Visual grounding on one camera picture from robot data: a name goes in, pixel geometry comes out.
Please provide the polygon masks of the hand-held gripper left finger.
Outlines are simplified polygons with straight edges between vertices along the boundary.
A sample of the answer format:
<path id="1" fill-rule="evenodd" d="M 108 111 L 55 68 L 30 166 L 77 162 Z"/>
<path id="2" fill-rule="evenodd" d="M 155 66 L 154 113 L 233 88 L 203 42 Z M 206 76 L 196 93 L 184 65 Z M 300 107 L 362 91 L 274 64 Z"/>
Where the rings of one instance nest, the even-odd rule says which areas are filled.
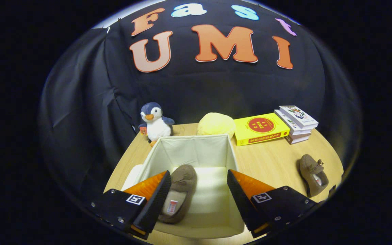
<path id="1" fill-rule="evenodd" d="M 168 170 L 120 191 L 109 189 L 86 203 L 90 213 L 124 233 L 147 239 L 171 186 Z"/>

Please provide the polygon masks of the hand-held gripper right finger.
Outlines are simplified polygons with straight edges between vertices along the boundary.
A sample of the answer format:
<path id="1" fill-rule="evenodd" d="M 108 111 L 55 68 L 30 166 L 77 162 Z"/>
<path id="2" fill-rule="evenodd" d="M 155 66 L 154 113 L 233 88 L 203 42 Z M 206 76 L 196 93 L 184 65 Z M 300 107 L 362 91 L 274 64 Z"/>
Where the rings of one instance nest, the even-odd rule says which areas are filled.
<path id="1" fill-rule="evenodd" d="M 318 206 L 289 186 L 274 188 L 232 169 L 227 173 L 227 185 L 253 238 L 279 233 Z"/>

